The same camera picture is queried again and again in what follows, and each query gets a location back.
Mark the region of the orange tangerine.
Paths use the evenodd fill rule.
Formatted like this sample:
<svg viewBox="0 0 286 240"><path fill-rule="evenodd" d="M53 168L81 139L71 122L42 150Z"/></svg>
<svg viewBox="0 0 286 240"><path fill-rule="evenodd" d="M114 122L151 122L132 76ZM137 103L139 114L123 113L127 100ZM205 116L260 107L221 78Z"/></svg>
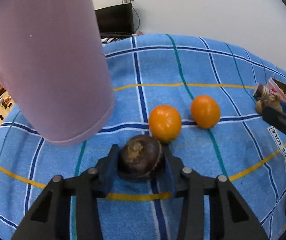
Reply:
<svg viewBox="0 0 286 240"><path fill-rule="evenodd" d="M193 120L203 129L212 128L220 120L219 105L208 95L195 97L191 103L190 111Z"/></svg>
<svg viewBox="0 0 286 240"><path fill-rule="evenodd" d="M179 137L182 119L173 106L159 105L151 111L148 126L157 140L168 144Z"/></svg>

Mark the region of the purple pitcher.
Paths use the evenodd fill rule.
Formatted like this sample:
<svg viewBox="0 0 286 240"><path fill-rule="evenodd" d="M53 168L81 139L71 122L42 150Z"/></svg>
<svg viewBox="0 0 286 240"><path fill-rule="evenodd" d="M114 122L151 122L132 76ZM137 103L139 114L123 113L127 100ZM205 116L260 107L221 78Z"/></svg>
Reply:
<svg viewBox="0 0 286 240"><path fill-rule="evenodd" d="M0 83L48 142L95 135L114 108L92 0L0 0Z"/></svg>

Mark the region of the dark water chestnut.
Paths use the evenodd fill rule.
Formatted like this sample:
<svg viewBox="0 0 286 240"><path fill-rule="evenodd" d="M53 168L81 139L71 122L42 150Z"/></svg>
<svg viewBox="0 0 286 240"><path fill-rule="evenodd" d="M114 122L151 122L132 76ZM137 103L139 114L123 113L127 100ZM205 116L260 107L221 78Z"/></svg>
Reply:
<svg viewBox="0 0 286 240"><path fill-rule="evenodd" d="M272 107L280 112L283 112L279 97L277 95L268 94L260 99L261 109L265 107Z"/></svg>
<svg viewBox="0 0 286 240"><path fill-rule="evenodd" d="M149 179L156 175L163 158L160 141L149 135L136 135L119 151L118 175L127 180Z"/></svg>

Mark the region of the blue plaid tablecloth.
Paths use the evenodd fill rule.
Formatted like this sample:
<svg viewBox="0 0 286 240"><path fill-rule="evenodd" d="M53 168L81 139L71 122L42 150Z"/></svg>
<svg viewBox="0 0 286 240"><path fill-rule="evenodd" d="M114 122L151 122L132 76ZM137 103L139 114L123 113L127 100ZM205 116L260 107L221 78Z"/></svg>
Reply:
<svg viewBox="0 0 286 240"><path fill-rule="evenodd" d="M103 48L115 108L106 126L70 147L43 139L17 106L0 126L0 237L11 239L50 179L81 174L108 154L148 134L154 107L171 105L182 117L173 155L203 176L226 175L247 201L270 239L286 230L286 135L255 110L253 89L286 72L244 48L202 37L146 35ZM199 95L219 105L220 120L199 127L190 107Z"/></svg>

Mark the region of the black television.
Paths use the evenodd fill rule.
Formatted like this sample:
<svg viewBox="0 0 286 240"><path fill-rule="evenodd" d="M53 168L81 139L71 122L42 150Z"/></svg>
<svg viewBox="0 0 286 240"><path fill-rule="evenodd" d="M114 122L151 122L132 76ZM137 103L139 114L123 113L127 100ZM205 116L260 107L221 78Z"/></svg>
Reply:
<svg viewBox="0 0 286 240"><path fill-rule="evenodd" d="M95 10L100 33L133 34L133 9L130 3Z"/></svg>

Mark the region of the pink metal tin box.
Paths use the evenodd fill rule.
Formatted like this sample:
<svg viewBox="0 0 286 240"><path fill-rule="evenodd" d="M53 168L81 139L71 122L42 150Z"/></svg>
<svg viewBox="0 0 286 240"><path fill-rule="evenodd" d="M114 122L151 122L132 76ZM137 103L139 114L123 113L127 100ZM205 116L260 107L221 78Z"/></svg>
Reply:
<svg viewBox="0 0 286 240"><path fill-rule="evenodd" d="M286 84L278 81L274 78L268 79L266 87L270 91L270 94L276 95L279 99L286 103Z"/></svg>

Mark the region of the white tv stand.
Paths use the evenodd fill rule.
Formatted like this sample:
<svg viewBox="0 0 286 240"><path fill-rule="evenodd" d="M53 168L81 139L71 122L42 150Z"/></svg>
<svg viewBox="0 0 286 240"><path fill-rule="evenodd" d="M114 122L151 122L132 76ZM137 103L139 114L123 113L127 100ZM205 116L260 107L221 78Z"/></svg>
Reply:
<svg viewBox="0 0 286 240"><path fill-rule="evenodd" d="M141 34L127 34L127 33L100 33L101 43L108 44L120 40L124 40L130 37L139 36Z"/></svg>

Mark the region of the wall power socket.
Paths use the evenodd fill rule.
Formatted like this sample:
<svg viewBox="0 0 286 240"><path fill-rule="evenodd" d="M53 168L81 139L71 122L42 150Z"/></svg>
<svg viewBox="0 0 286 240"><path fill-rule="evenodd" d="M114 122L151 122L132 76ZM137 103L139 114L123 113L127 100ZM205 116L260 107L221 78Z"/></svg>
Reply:
<svg viewBox="0 0 286 240"><path fill-rule="evenodd" d="M123 4L128 4L128 3L132 3L134 0L122 0Z"/></svg>

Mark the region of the tan longan fruit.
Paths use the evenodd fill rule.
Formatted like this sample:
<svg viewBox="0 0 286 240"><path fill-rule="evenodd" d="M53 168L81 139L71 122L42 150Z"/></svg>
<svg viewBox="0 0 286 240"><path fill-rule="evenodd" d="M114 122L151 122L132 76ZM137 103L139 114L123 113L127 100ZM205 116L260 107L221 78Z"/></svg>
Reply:
<svg viewBox="0 0 286 240"><path fill-rule="evenodd" d="M262 107L262 103L261 103L260 100L258 100L258 101L256 102L255 110L256 110L256 112L257 112L258 114L260 114L260 115L262 114L263 107Z"/></svg>

